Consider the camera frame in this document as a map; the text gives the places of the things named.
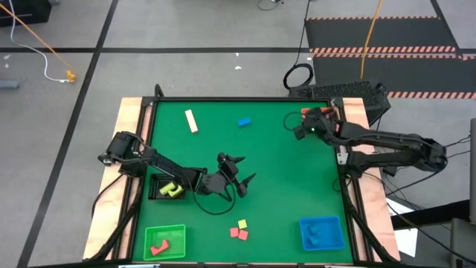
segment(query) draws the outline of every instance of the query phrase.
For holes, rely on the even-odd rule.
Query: gray floor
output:
[[[110,2],[61,0],[52,10],[49,23],[32,28],[54,47],[93,48]],[[311,3],[309,16],[372,16],[377,2],[318,0]],[[476,10],[476,2],[439,3],[460,46],[476,48],[476,18],[470,11]],[[255,0],[120,0],[105,47],[296,47],[305,7],[304,0],[285,1],[269,12],[257,10]],[[435,13],[428,0],[385,0],[380,14]],[[0,28],[0,47],[13,47],[9,32]],[[22,28],[17,28],[16,40],[39,46]],[[42,58],[37,54],[11,54],[7,60],[4,56],[0,54],[0,77],[23,79],[18,91],[0,91],[0,202],[4,204],[0,208],[4,215],[0,219],[0,259],[4,267],[14,267],[91,55],[64,55],[78,70],[79,80],[74,85],[46,80]],[[300,61],[306,62],[308,56],[302,55]],[[30,265],[80,261],[91,204],[103,172],[96,156],[112,136],[122,97],[151,95],[155,83],[160,83],[169,96],[285,96],[282,77],[295,57],[281,53],[101,54]],[[51,55],[48,58],[48,73],[63,78],[65,68]],[[302,81],[305,75],[293,74],[290,83]],[[466,136],[469,119],[476,116],[473,100],[400,99],[391,104],[393,108],[383,117],[381,130],[419,133],[443,144]],[[449,154],[466,148],[453,147]],[[406,197],[423,207],[467,198],[468,159],[468,155],[452,158],[440,175],[404,190]],[[408,168],[392,182],[406,185],[423,176]],[[417,257],[444,254],[428,253],[427,248],[439,250],[430,243],[419,245]]]

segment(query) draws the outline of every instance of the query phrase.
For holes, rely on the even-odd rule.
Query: blue bin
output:
[[[299,219],[300,235],[306,251],[345,248],[339,217],[307,217]]]

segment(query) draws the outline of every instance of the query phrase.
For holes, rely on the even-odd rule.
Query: green mat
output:
[[[337,178],[334,150],[316,137],[297,141],[285,130],[283,118],[304,107],[326,106],[306,102],[161,102],[152,137],[152,146],[185,167],[207,167],[217,171],[220,152],[245,156],[238,164],[238,179],[257,173],[248,195],[239,197],[234,209],[225,215],[211,216],[193,202],[185,200],[148,200],[150,168],[137,225],[132,259],[143,261],[147,227],[185,224],[187,254],[170,261],[198,262],[301,262],[352,263],[349,235],[341,194],[332,189]],[[184,111],[192,109],[199,132],[192,134]],[[251,124],[238,127],[238,120],[250,118]],[[291,115],[289,127],[300,123]],[[218,196],[197,196],[210,211],[221,211],[230,203]],[[307,252],[303,250],[299,219],[339,216],[345,249]],[[230,228],[246,219],[247,241],[230,237]]]

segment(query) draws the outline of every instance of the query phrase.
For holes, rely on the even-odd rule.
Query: white paper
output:
[[[399,203],[389,200],[388,198],[387,203],[390,204],[392,208],[395,209],[395,211],[399,214],[413,211],[413,209],[407,208],[404,205],[400,205]],[[393,212],[390,208],[388,208],[388,211],[390,212],[391,216],[395,215],[395,212]],[[415,254],[417,253],[417,235],[418,230],[415,228],[395,231],[396,245],[398,246],[399,251],[405,253],[406,255],[410,255],[411,257],[415,257]]]

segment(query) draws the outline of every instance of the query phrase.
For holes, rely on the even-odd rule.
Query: white cable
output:
[[[10,9],[12,11],[12,14],[15,15],[15,10],[13,9],[13,2],[12,2],[12,0],[8,0],[8,1],[10,2]],[[15,45],[21,46],[23,48],[28,48],[32,51],[40,53],[45,58],[45,77],[46,78],[48,78],[49,80],[54,81],[54,82],[60,82],[60,83],[68,82],[67,80],[64,80],[64,79],[53,79],[53,78],[49,77],[46,74],[46,71],[48,70],[48,58],[46,57],[46,55],[44,53],[42,53],[41,51],[36,50],[35,48],[29,47],[27,45],[22,45],[22,44],[19,44],[19,43],[15,42],[15,40],[13,39],[13,33],[15,32],[15,24],[16,24],[16,20],[15,20],[15,18],[13,18],[12,31],[10,32],[10,40],[12,40],[12,42]]]

